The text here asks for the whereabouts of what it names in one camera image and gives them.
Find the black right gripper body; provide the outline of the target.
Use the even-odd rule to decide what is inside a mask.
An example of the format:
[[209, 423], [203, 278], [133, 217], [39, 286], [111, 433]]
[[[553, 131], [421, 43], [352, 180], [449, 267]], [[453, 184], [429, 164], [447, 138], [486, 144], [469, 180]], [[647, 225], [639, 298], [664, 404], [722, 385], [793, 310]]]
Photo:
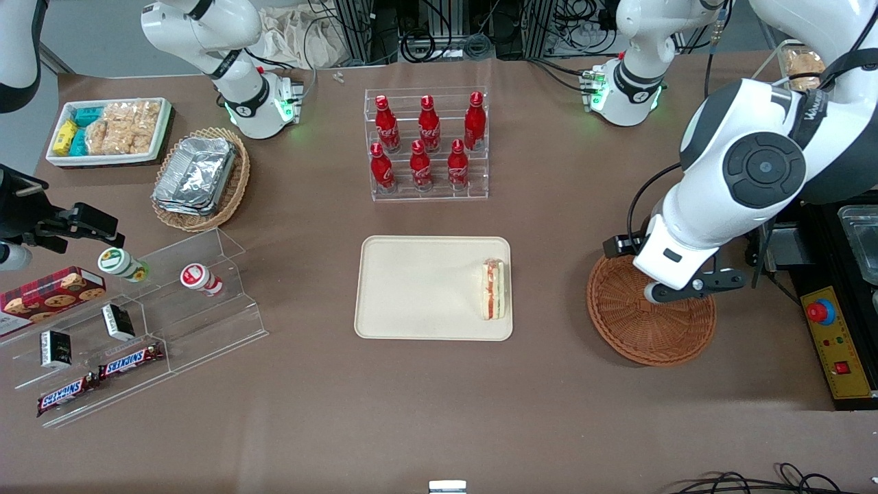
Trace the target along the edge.
[[1, 171], [1, 237], [22, 237], [51, 217], [48, 184], [5, 165]]

